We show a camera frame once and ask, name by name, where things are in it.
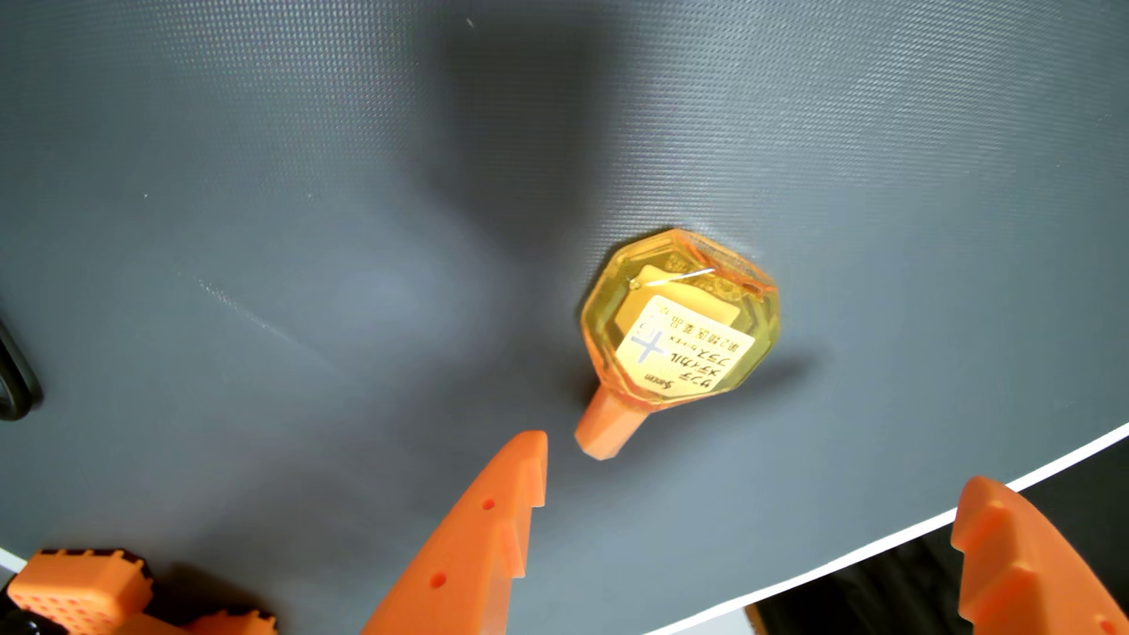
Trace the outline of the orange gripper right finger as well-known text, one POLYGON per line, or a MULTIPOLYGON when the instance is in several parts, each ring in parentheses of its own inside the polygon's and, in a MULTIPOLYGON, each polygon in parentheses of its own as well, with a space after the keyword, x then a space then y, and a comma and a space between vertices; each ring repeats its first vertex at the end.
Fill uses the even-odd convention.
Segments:
POLYGON ((973 634, 1127 634, 1093 569, 1019 493, 983 476, 964 486, 951 534, 962 553, 957 610, 973 634))

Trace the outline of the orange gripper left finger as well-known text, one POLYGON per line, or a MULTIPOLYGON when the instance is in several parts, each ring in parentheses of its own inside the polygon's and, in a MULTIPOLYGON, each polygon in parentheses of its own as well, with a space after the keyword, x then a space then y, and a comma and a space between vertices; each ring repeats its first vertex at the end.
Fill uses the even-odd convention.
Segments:
POLYGON ((520 432, 435 528, 361 634, 504 634, 545 489, 546 433, 520 432))

